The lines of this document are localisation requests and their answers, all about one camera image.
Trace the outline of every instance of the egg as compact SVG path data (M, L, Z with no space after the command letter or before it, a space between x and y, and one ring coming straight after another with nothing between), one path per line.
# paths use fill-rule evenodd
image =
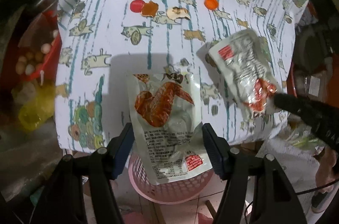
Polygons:
M53 39L56 38L59 34L59 30L53 30Z
M23 72L25 72L26 69L26 63L22 62L22 61L18 61L16 66L15 66L15 72L18 75L21 75Z
M26 53L26 58L27 60L32 60L34 59L34 54L31 51L29 51Z
M50 52L52 45L49 43L45 43L44 45L41 46L41 52L45 55L47 55Z
M35 71L35 68L32 64L27 64L25 74L27 76L31 75Z
M24 63L24 64L26 65L27 59L26 59L25 56L20 56L20 57L18 58L18 62L22 62L22 63Z
M38 63L35 67L36 71L39 71L40 69L42 69L42 63Z
M35 61L37 63L40 63L40 62L42 62L42 60L43 60L43 53L40 52L40 51L36 52L35 53Z

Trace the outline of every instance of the nutrition label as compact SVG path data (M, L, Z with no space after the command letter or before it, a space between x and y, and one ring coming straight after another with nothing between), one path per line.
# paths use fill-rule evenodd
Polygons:
M153 170L158 178L180 176L188 171L186 163L182 159L177 160L174 163L153 166Z
M164 129L145 131L145 139L151 163L168 163L174 153L175 146L188 142L192 135L192 132L171 133Z

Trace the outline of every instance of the plastic bag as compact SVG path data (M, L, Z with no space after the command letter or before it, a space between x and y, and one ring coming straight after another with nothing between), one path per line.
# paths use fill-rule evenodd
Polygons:
M150 183L211 169L202 139L200 84L193 75L130 75L127 83L135 141Z
M245 120L279 111L272 96L282 90L271 74L261 41L253 30L243 30L220 41L208 52Z
M325 143L311 133L311 127L303 122L298 123L294 129L287 126L278 136L311 155L318 155L325 147Z
M54 115L55 85L46 81L36 87L35 98L24 104L19 111L19 121L25 129L33 131Z

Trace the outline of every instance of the tablecloth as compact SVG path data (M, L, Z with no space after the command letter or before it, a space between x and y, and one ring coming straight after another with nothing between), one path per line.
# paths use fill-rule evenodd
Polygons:
M55 116L62 148L92 152L130 121L126 73L185 71L199 76L202 121L230 144L275 136L286 124L282 111L244 121L227 84L207 52L219 40L252 28L272 73L286 91L294 26L308 0L144 0L159 5L154 17L130 10L133 0L59 0L62 50ZM170 20L169 7L186 8L190 20Z

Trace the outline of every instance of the yellow plastic bag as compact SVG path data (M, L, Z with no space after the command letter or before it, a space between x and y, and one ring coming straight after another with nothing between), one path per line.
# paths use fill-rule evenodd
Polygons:
M33 131L54 115L55 85L45 81L42 87L36 85L37 95L24 104L19 111L19 121L25 129Z

